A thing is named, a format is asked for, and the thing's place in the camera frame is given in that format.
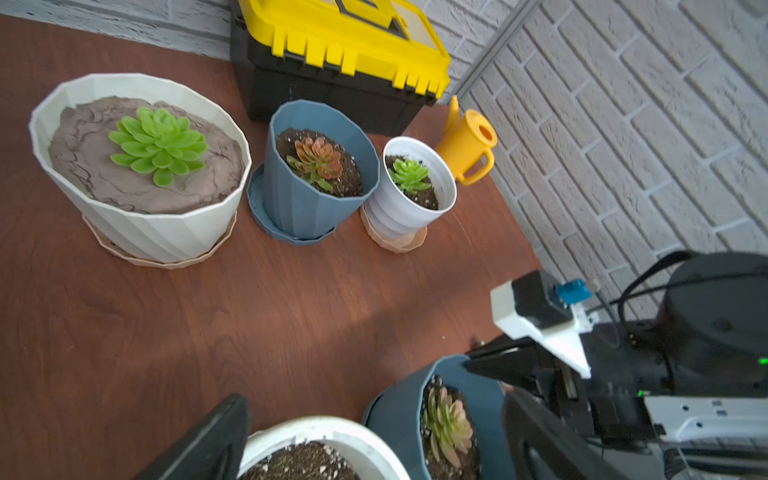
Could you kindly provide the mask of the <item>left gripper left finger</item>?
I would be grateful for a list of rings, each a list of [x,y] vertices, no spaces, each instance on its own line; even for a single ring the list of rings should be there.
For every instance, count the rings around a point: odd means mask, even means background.
[[[237,479],[249,425],[247,398],[232,394],[135,479]]]

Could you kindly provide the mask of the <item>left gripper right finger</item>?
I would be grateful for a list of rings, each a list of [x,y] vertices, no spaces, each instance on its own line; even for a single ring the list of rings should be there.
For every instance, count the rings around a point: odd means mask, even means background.
[[[556,479],[624,479],[626,476],[592,451],[559,417],[525,390],[506,393],[502,425],[519,479],[537,479],[532,452]]]

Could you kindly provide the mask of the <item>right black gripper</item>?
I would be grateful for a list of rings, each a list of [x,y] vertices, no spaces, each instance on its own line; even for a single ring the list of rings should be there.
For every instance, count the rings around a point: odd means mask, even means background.
[[[464,367],[531,393],[585,438],[603,444],[657,442],[666,431],[651,419],[645,399],[666,391],[666,361],[642,341],[653,327],[634,330],[597,326],[580,336],[591,368],[587,379],[536,342],[505,334],[468,351]]]

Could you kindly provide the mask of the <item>large white round pot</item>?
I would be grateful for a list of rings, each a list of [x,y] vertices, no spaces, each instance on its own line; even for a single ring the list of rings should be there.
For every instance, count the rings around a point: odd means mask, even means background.
[[[351,420],[308,416],[250,435],[240,479],[407,479],[374,432]]]

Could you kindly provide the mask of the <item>blue-grey plant pot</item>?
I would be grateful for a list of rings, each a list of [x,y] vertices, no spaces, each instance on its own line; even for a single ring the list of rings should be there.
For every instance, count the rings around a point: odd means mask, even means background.
[[[288,102],[269,124],[262,224],[287,243],[315,243],[371,196],[380,177],[373,144],[345,114],[323,103]]]
[[[511,455],[501,422],[504,391],[499,382],[470,373],[468,357],[456,354],[436,360],[384,390],[366,409],[363,424],[394,451],[412,479],[428,479],[420,411],[423,391],[437,375],[458,389],[468,401],[469,418],[477,439],[481,479],[514,479]]]

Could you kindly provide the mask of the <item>cream faceted pot clay soil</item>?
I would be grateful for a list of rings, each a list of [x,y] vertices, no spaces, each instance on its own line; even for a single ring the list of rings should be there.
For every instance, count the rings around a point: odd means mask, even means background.
[[[187,117],[206,137],[206,166],[169,188],[152,175],[113,163],[110,131],[139,107]],[[182,84],[139,73],[89,74],[57,86],[32,111],[33,152],[82,215],[118,244],[159,237],[191,256],[206,251],[237,212],[252,160],[237,123],[222,107]]]

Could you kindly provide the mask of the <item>small white ribbed pot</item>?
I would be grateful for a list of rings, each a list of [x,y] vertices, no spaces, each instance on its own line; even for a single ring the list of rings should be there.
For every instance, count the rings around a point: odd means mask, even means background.
[[[364,203],[374,231],[394,242],[428,226],[456,203],[457,187],[443,159],[425,143],[405,136],[385,145],[381,183]]]

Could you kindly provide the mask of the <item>yellow watering can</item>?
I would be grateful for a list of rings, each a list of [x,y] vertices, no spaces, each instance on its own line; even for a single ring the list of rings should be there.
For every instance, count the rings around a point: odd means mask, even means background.
[[[492,149],[498,136],[489,120],[469,109],[460,114],[459,101],[453,96],[441,141],[435,148],[454,179],[470,186],[484,178],[495,166]]]

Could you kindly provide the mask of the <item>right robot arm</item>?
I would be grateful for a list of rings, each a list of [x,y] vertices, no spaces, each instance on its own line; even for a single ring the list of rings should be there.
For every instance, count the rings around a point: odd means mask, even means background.
[[[501,425],[521,479],[767,475],[767,259],[675,251],[613,300],[545,270],[491,293],[500,335],[468,372],[510,387]]]

